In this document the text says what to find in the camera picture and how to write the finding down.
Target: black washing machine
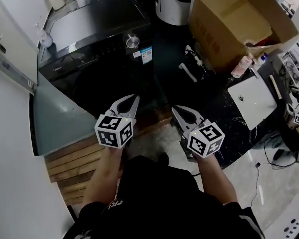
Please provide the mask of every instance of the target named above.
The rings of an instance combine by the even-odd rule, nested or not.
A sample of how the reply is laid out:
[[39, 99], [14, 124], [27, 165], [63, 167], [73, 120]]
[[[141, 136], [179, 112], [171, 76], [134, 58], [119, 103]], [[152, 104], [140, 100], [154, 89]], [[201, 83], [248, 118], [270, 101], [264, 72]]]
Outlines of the black washing machine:
[[134, 93], [138, 114], [166, 104], [154, 76], [150, 20], [133, 0], [91, 3], [55, 21], [50, 34], [40, 73], [92, 115]]

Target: knob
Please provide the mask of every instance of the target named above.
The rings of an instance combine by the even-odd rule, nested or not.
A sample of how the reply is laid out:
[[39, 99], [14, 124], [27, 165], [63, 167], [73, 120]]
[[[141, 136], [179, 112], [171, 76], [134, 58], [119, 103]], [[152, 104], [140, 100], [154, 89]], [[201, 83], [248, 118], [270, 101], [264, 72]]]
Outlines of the knob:
[[140, 40], [137, 36], [135, 35], [128, 35], [126, 40], [125, 40], [125, 44], [128, 48], [132, 49], [132, 48], [136, 48], [140, 43]]

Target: sticker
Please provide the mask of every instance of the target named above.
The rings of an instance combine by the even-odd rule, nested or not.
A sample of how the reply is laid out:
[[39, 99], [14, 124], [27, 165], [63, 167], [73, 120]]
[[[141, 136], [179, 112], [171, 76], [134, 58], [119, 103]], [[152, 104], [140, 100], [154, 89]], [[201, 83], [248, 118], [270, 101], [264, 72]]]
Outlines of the sticker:
[[137, 58], [137, 57], [139, 57], [141, 55], [141, 52], [140, 51], [137, 51], [137, 52], [134, 52], [133, 53], [133, 57], [134, 58]]
[[146, 49], [141, 50], [142, 62], [143, 64], [148, 63], [153, 60], [153, 47], [148, 47]]

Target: cardboard box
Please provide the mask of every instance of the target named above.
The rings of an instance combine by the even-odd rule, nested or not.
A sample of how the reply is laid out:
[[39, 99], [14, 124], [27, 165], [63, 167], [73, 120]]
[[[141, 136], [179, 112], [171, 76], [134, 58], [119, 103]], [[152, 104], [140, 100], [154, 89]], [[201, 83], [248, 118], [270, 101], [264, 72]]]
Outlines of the cardboard box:
[[[189, 28], [216, 72], [251, 53], [270, 53], [298, 32], [275, 0], [195, 0]], [[251, 47], [268, 38], [272, 45]]]

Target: black shirt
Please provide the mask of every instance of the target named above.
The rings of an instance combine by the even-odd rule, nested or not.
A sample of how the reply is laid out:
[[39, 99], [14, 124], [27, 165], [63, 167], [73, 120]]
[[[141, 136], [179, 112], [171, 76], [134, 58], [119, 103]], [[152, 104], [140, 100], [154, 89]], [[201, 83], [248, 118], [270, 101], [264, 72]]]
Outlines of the black shirt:
[[125, 166], [116, 199], [84, 206], [64, 239], [161, 235], [264, 238], [251, 208], [224, 206], [201, 192], [188, 171], [139, 156]]

